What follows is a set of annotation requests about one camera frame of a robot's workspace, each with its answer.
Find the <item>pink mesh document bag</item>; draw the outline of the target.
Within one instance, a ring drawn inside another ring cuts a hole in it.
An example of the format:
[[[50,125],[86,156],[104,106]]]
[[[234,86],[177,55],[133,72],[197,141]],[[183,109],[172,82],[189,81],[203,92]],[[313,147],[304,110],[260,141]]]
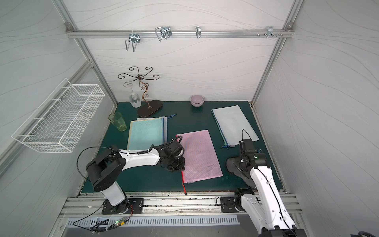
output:
[[[208,130],[194,131],[181,136],[184,148],[185,165],[182,174],[182,186],[187,195],[185,184],[219,178],[223,176],[219,160]]]

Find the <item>blue zipper document bag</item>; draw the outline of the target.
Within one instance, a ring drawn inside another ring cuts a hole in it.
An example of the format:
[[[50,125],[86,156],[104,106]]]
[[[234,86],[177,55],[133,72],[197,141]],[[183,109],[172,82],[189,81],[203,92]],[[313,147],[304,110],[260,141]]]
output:
[[[225,147],[233,147],[242,140],[242,131],[245,130],[253,142],[259,138],[248,119],[238,105],[212,109],[212,115],[224,140]]]

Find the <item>grey blue microfibre cloth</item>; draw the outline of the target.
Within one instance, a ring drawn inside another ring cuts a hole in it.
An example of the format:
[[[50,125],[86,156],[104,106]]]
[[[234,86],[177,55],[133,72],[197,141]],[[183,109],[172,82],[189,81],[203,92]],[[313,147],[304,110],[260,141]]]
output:
[[[234,174],[235,176],[241,178],[247,186],[249,186],[252,189],[256,188],[256,184],[253,181],[250,172],[247,169],[242,169],[240,167],[242,159],[235,157],[235,158],[228,158],[226,160],[226,168],[229,173]]]

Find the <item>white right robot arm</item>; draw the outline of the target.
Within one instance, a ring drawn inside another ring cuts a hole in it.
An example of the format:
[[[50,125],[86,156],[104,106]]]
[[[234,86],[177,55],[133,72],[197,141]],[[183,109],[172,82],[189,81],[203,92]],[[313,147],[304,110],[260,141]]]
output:
[[[260,237],[305,237],[285,207],[273,180],[266,155],[258,152],[251,139],[239,141],[239,157],[227,159],[227,169],[251,189],[239,189],[235,209],[245,211]]]

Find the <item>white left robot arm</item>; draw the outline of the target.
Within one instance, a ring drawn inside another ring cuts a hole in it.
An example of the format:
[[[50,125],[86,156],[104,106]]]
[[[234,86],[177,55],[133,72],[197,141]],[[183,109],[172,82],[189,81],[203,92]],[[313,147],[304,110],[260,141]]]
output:
[[[127,197],[117,183],[119,175],[131,168],[161,165],[169,172],[185,170],[185,149],[181,144],[183,137],[147,150],[130,151],[116,146],[106,147],[105,151],[86,166],[94,191],[101,192],[111,207],[125,204]]]

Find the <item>dark oval stand base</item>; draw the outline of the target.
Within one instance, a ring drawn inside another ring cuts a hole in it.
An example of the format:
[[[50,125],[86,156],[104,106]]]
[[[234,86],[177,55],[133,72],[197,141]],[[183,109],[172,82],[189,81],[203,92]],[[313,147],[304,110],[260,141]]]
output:
[[[151,115],[153,115],[155,112],[160,110],[163,107],[163,104],[160,100],[154,99],[148,101],[148,90],[149,90],[149,83],[148,81],[156,81],[160,79],[160,76],[157,74],[152,75],[151,78],[148,78],[148,75],[154,70],[153,67],[148,66],[145,68],[147,71],[145,74],[142,74],[140,72],[140,69],[137,66],[132,66],[129,68],[130,71],[137,70],[137,75],[133,76],[128,73],[121,73],[117,76],[118,79],[124,80],[127,76],[131,77],[132,80],[129,82],[126,82],[127,84],[132,83],[134,81],[138,82],[139,88],[144,92],[142,94],[142,100],[146,103],[145,105],[141,106],[138,111],[137,115],[140,118],[149,118]]]

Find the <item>lilac ceramic bowl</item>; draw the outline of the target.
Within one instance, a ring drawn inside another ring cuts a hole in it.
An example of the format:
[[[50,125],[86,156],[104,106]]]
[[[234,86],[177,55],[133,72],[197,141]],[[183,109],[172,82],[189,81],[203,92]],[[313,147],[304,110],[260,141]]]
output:
[[[190,103],[192,104],[192,106],[198,108],[198,107],[201,107],[205,102],[205,98],[202,96],[202,95],[193,95],[191,98],[190,98]]]

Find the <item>hanging wine glass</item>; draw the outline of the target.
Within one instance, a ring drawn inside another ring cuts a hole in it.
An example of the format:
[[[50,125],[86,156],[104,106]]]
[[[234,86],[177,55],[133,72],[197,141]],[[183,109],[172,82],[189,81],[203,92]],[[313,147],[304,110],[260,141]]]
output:
[[[134,92],[133,90],[133,84],[131,82],[125,82],[123,85],[125,88],[129,88],[131,90],[131,94],[129,96],[129,101],[134,108],[139,108],[141,107],[141,99],[140,96]]]

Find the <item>green plastic cup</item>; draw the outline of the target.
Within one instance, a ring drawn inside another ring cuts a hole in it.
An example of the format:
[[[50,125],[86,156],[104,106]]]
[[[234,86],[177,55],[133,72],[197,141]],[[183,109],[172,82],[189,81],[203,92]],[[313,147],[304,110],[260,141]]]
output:
[[[115,128],[123,132],[127,129],[124,118],[120,112],[113,112],[108,116],[109,121],[115,126]]]

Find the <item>white vent strip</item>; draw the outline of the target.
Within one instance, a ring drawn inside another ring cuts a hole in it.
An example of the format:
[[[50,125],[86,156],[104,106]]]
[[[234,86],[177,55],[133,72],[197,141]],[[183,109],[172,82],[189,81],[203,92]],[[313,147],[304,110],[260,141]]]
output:
[[[66,224],[68,228],[90,228],[99,224],[101,228],[109,227],[121,218],[92,217],[84,220],[70,218]],[[123,227],[155,227],[155,226],[225,226],[239,225],[237,215],[200,215],[200,216],[132,216]]]

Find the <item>metal hook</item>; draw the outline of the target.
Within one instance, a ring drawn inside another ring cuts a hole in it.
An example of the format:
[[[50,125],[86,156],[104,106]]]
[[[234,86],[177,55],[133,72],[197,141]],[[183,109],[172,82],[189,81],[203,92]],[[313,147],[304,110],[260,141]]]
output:
[[[195,34],[198,39],[201,38],[201,28],[199,26],[196,26]]]
[[[125,40],[125,48],[129,50],[132,48],[133,52],[135,52],[137,45],[140,43],[140,36],[134,32],[129,35],[129,39]]]
[[[281,38],[283,37],[282,33],[275,33],[273,27],[268,27],[265,33],[259,34],[258,37],[266,37],[266,38]]]
[[[163,39],[168,39],[172,36],[172,32],[169,26],[161,26],[155,28],[155,34],[159,41]]]

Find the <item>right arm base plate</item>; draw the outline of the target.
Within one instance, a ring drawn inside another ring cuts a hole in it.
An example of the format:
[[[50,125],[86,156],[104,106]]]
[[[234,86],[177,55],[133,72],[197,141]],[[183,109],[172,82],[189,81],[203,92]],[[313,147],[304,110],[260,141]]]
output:
[[[222,213],[246,212],[242,208],[240,198],[237,197],[220,197],[220,205]]]

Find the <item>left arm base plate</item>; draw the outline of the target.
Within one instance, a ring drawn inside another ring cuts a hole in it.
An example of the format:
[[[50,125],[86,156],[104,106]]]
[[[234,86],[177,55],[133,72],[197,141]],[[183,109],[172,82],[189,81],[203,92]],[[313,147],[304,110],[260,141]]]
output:
[[[116,214],[141,214],[143,209],[143,198],[128,198],[116,206],[112,206],[108,199],[105,200],[102,214],[103,215],[116,215]]]

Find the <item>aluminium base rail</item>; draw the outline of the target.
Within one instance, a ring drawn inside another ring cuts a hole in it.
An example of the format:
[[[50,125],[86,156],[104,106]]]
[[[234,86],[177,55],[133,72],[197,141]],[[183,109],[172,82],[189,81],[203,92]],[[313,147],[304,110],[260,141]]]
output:
[[[142,215],[209,215],[221,214],[221,198],[234,197],[233,192],[127,192],[129,200],[142,198],[137,208]],[[100,216],[98,207],[105,197],[101,193],[81,193],[77,197],[67,198],[59,217],[84,217],[91,213]]]

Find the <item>aluminium top cross rail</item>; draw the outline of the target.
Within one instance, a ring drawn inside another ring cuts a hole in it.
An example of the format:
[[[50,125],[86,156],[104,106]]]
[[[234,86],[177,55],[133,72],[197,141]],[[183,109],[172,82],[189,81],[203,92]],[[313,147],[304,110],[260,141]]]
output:
[[[204,30],[201,28],[201,38],[258,38],[257,33],[262,34],[266,30]],[[67,32],[66,35],[73,39],[126,39],[132,32],[138,34],[141,39],[157,38],[155,30],[78,30]],[[195,29],[171,30],[171,32],[173,39],[197,39]],[[286,30],[274,30],[274,32],[282,33],[283,38],[291,38],[295,34],[294,31]]]

